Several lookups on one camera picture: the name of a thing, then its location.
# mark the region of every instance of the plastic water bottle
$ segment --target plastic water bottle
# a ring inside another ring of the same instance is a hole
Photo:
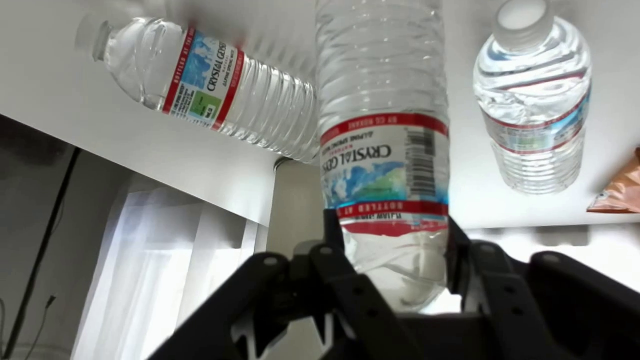
[[[591,78],[584,39],[547,0],[502,5],[474,90],[508,186],[550,194],[579,178]]]
[[[441,0],[318,0],[320,167],[346,257],[389,305],[442,293],[448,117]]]
[[[160,19],[115,26],[86,16],[76,47],[105,62],[119,87],[147,108],[300,162],[318,159],[315,88],[194,26]]]

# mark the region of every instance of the black robotic claw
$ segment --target black robotic claw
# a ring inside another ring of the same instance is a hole
[[[324,360],[638,360],[640,296],[557,252],[521,264],[451,220],[448,290],[462,315],[395,315],[342,255],[335,213],[309,255],[249,258],[155,360],[260,358],[312,317]]]

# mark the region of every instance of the white bottle cap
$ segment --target white bottle cap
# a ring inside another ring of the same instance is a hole
[[[108,20],[98,19],[95,14],[86,14],[81,20],[75,49],[90,55],[93,61],[102,62],[108,36],[110,36]]]
[[[554,28],[549,0],[508,0],[496,14],[494,39],[510,53],[543,44]]]

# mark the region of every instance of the white wall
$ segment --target white wall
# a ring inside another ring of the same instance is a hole
[[[35,144],[22,149],[20,154],[31,151],[36,161],[42,159]],[[0,296],[8,311],[4,342],[14,325],[53,210],[53,201],[70,159],[68,146],[60,144],[58,151],[60,154],[54,156],[56,161],[53,165],[29,165],[24,156],[0,154],[0,165],[12,165],[4,168],[4,178],[0,181],[0,189],[4,189],[0,199]],[[68,358],[85,296],[93,280],[107,217],[116,191],[126,182],[126,174],[126,171],[102,159],[90,154],[78,159],[63,217],[35,287],[14,358],[24,358],[33,347],[45,305],[50,296],[56,296],[56,300],[49,311],[46,326],[33,360]]]

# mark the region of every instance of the red label stripe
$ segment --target red label stripe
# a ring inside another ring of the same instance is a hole
[[[355,234],[376,234],[376,237],[405,237],[410,232],[445,232],[448,229],[447,223],[420,223],[420,224],[409,224],[409,223],[355,223],[342,226],[348,232]]]
[[[173,84],[169,87],[169,93],[167,93],[167,98],[165,98],[165,105],[162,105],[162,112],[167,112],[167,114],[175,106],[175,101],[176,101],[176,94],[178,94],[178,88],[181,88],[181,81],[183,81],[183,72],[187,68],[187,61],[189,61],[189,55],[190,55],[193,44],[194,44],[194,36],[196,36],[196,28],[189,26],[187,36],[185,36],[185,44],[183,44],[183,50],[181,50],[181,58],[178,58],[178,64],[176,64],[176,71],[175,71],[175,78],[173,78]]]
[[[241,78],[243,78],[243,68],[245,68],[245,53],[238,49],[236,53],[236,67],[234,67],[234,74],[232,74],[232,83],[227,90],[227,97],[224,97],[224,103],[222,103],[222,108],[221,108],[221,114],[214,123],[214,129],[219,130],[227,117],[229,117],[229,111],[232,108],[234,105],[234,98],[236,98],[236,93],[238,93],[238,87],[241,87]]]
[[[427,114],[399,112],[399,114],[360,117],[360,119],[352,119],[348,123],[337,125],[335,129],[323,134],[320,144],[324,146],[326,143],[335,141],[340,134],[363,130],[363,129],[375,129],[375,126],[420,126],[420,129],[441,132],[448,139],[448,126],[438,119],[427,117]]]
[[[339,209],[340,218],[372,217],[372,214],[387,214],[387,213],[447,217],[448,207],[438,203],[424,203],[424,201],[399,201],[399,203],[364,203],[348,209]]]

